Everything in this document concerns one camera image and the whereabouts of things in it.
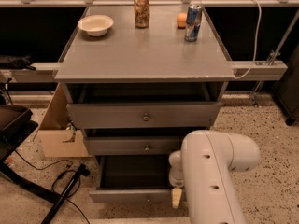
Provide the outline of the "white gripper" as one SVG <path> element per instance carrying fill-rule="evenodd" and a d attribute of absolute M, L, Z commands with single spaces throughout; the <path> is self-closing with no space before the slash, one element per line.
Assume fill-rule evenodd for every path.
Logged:
<path fill-rule="evenodd" d="M 168 161 L 170 164 L 169 182 L 174 187 L 171 190 L 172 207 L 177 209 L 180 205 L 182 187 L 184 186 L 181 152 L 179 150 L 172 152 Z"/>

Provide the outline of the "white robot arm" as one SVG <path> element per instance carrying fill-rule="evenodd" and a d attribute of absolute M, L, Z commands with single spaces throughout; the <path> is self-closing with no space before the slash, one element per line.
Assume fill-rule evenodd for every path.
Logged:
<path fill-rule="evenodd" d="M 235 133 L 194 131 L 169 156 L 172 205 L 186 197 L 191 224 L 247 224 L 230 173 L 254 169 L 260 149 Z"/>

